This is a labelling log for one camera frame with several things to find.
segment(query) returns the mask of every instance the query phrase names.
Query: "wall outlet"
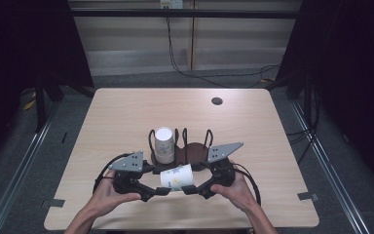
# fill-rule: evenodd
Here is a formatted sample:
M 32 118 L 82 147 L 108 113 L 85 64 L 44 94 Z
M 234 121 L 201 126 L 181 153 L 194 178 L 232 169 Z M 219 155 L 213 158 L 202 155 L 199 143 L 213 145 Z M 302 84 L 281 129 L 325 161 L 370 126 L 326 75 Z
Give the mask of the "wall outlet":
M 160 8 L 161 9 L 170 9 L 171 8 L 171 0 L 160 0 Z
M 183 9 L 183 0 L 171 0 L 172 9 Z

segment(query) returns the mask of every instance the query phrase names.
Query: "hand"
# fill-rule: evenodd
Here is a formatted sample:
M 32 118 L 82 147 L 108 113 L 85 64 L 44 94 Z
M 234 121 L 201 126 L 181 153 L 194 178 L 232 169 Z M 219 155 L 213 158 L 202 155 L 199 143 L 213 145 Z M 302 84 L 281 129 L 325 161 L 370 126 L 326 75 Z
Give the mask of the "hand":
M 98 217 L 107 215 L 120 204 L 141 199 L 138 193 L 116 193 L 112 184 L 114 175 L 114 170 L 108 171 L 90 201 L 75 215 L 65 233 L 86 234 Z
M 235 207 L 245 213 L 257 204 L 245 182 L 244 176 L 240 173 L 236 173 L 236 179 L 230 187 L 214 184 L 210 187 L 210 190 L 229 199 Z

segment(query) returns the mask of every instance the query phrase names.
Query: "white paper cup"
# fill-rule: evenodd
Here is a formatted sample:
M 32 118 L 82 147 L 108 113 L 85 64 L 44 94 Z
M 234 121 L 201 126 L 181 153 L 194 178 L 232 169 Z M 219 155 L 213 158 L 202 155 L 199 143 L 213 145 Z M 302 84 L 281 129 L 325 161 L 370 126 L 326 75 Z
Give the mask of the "white paper cup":
M 172 130 L 168 127 L 161 127 L 155 131 L 156 158 L 160 163 L 168 164 L 174 160 L 174 139 Z
M 181 191 L 182 186 L 194 185 L 191 165 L 166 170 L 160 173 L 162 187 L 171 188 L 172 191 Z

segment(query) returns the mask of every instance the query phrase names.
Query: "forearm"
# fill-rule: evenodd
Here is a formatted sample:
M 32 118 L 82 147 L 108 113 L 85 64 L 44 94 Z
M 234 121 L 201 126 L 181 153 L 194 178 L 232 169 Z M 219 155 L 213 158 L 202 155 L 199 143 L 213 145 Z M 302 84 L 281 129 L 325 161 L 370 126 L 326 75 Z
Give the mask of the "forearm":
M 272 225 L 270 220 L 266 217 L 263 209 L 258 205 L 254 204 L 245 211 L 248 219 L 251 222 L 254 233 L 256 234 L 277 234 L 275 227 Z
M 69 224 L 64 233 L 87 234 L 95 220 L 96 216 L 94 214 L 91 214 L 91 212 L 86 210 L 81 210 L 75 215 L 71 224 Z

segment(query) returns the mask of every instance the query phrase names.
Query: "wooden table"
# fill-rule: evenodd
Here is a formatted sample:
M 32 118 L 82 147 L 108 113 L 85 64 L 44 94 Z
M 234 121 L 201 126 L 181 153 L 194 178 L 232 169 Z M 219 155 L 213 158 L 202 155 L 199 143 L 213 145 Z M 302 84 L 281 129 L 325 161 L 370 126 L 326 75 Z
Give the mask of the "wooden table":
M 211 102 L 222 98 L 221 105 Z M 229 156 L 247 167 L 261 193 L 262 207 L 276 227 L 318 225 L 311 200 L 300 201 L 307 192 L 281 120 L 265 90 L 225 89 L 100 89 L 96 92 L 81 132 L 45 220 L 50 230 L 66 229 L 74 215 L 92 196 L 94 180 L 113 157 L 138 150 L 150 159 L 148 134 L 167 126 L 188 129 L 189 142 L 203 143 L 206 130 L 214 134 L 213 145 L 242 141 L 244 146 Z M 182 140 L 178 145 L 183 147 Z M 196 185 L 210 178 L 204 170 L 194 173 Z M 160 186 L 158 175 L 140 180 Z M 125 203 L 96 220 L 96 229 L 214 229 L 248 228 L 247 217 L 227 199 L 215 195 L 171 192 L 147 203 Z

